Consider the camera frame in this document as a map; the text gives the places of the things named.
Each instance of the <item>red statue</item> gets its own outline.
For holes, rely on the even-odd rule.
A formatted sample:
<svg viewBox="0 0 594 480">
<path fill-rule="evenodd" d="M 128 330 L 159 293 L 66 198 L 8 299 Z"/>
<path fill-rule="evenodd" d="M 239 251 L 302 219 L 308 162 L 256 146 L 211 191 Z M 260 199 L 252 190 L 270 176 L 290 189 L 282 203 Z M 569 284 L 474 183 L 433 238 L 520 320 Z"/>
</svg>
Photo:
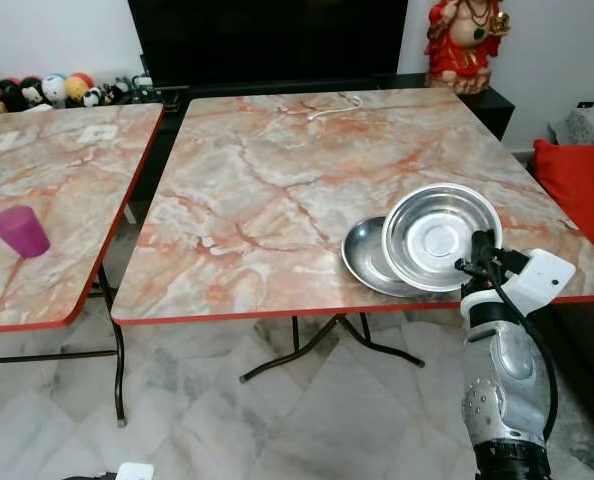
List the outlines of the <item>red statue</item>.
<svg viewBox="0 0 594 480">
<path fill-rule="evenodd" d="M 429 87 L 448 87 L 457 94 L 488 88 L 488 55 L 497 56 L 501 37 L 510 31 L 501 0 L 441 0 L 430 10 Z"/>
</svg>

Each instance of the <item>robotic arm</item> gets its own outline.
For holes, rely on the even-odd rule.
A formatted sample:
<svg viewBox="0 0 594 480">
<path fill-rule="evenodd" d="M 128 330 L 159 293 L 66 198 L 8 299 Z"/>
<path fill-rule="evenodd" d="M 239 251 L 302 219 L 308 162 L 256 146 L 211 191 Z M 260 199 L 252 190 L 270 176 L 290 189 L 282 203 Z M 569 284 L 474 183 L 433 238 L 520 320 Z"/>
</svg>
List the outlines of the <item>robotic arm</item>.
<svg viewBox="0 0 594 480">
<path fill-rule="evenodd" d="M 545 442 L 557 410 L 550 355 L 525 316 L 549 304 L 575 267 L 544 250 L 524 255 L 494 247 L 492 231 L 472 237 L 471 260 L 455 268 L 472 276 L 462 285 L 468 322 L 462 417 L 477 458 L 478 480 L 548 480 Z M 538 352 L 531 350 L 533 339 Z M 537 369 L 544 359 L 547 375 Z M 550 390 L 550 405 L 540 392 Z"/>
</svg>

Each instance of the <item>white wall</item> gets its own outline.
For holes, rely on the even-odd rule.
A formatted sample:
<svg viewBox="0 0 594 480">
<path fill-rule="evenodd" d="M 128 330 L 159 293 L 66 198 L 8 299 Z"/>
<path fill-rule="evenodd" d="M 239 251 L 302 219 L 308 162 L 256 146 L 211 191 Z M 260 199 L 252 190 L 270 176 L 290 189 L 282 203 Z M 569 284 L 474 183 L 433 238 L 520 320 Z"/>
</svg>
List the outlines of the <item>white wall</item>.
<svg viewBox="0 0 594 480">
<path fill-rule="evenodd" d="M 434 0 L 408 0 L 400 73 L 424 71 L 428 11 Z M 491 61 L 491 85 L 516 105 L 503 143 L 532 149 L 547 123 L 580 100 L 594 101 L 594 0 L 506 0 L 512 33 Z"/>
<path fill-rule="evenodd" d="M 426 70 L 433 3 L 408 0 L 400 73 Z M 528 150 L 549 120 L 594 100 L 594 0 L 503 6 L 514 30 L 491 62 L 492 85 L 517 106 L 504 144 Z M 127 0 L 0 0 L 0 78 L 83 71 L 102 81 L 140 72 L 140 53 Z"/>
<path fill-rule="evenodd" d="M 0 78 L 141 73 L 127 0 L 0 0 Z"/>
</svg>

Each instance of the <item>white wire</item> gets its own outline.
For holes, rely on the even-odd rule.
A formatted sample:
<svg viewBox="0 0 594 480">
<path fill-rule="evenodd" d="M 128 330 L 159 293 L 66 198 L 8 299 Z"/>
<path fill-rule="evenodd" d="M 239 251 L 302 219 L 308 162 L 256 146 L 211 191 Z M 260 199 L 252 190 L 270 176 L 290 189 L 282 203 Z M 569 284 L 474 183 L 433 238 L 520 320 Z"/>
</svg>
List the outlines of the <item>white wire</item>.
<svg viewBox="0 0 594 480">
<path fill-rule="evenodd" d="M 362 102 L 361 98 L 359 98 L 356 95 L 353 95 L 352 97 L 346 97 L 351 103 L 354 104 L 354 106 L 352 107 L 348 107 L 348 108 L 339 108 L 336 110 L 324 110 L 323 112 L 317 112 L 317 113 L 313 113 L 311 115 L 308 115 L 306 117 L 306 119 L 309 122 L 312 122 L 313 120 L 315 120 L 317 117 L 322 117 L 324 115 L 328 115 L 331 113 L 343 113 L 343 112 L 352 112 L 353 110 L 358 110 L 361 107 L 363 107 L 364 102 Z"/>
</svg>

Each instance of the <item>marble floor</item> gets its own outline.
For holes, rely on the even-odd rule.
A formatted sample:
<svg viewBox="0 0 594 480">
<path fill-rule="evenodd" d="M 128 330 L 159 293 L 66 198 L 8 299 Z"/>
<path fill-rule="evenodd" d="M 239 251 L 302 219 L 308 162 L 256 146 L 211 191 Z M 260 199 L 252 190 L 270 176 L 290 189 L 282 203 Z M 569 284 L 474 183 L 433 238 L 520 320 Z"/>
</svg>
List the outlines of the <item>marble floor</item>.
<svg viewBox="0 0 594 480">
<path fill-rule="evenodd" d="M 105 261 L 123 274 L 137 226 Z M 302 320 L 302 341 L 325 322 Z M 339 327 L 308 356 L 240 384 L 291 351 L 288 318 L 125 328 L 128 425 L 116 427 L 114 359 L 0 365 L 0 480 L 60 480 L 152 463 L 155 478 L 472 480 L 460 418 L 461 321 L 453 311 L 369 316 L 374 340 L 426 368 L 373 352 Z M 0 354 L 112 347 L 101 299 L 69 328 L 0 335 Z M 594 480 L 594 428 L 563 385 L 549 441 L 553 478 Z"/>
</svg>

